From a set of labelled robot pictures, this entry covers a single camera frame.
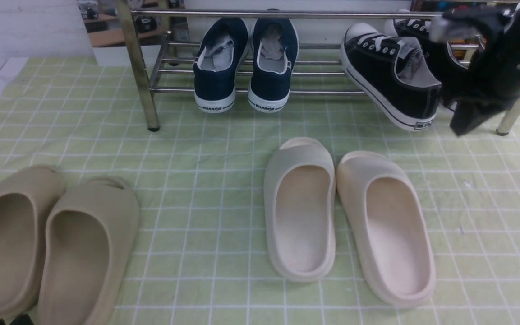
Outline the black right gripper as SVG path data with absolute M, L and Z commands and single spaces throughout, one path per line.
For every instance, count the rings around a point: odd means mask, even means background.
M 430 39 L 448 43 L 482 36 L 484 49 L 475 54 L 462 86 L 443 99 L 456 102 L 450 128 L 462 137 L 492 117 L 511 109 L 520 98 L 520 9 L 451 9 L 433 17 Z

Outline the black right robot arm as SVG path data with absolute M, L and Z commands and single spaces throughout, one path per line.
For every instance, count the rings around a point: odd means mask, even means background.
M 432 42 L 482 36 L 484 48 L 472 57 L 460 85 L 443 99 L 456 103 L 450 128 L 458 137 L 503 114 L 496 132 L 507 135 L 520 115 L 520 9 L 510 17 L 498 8 L 453 9 L 433 17 Z

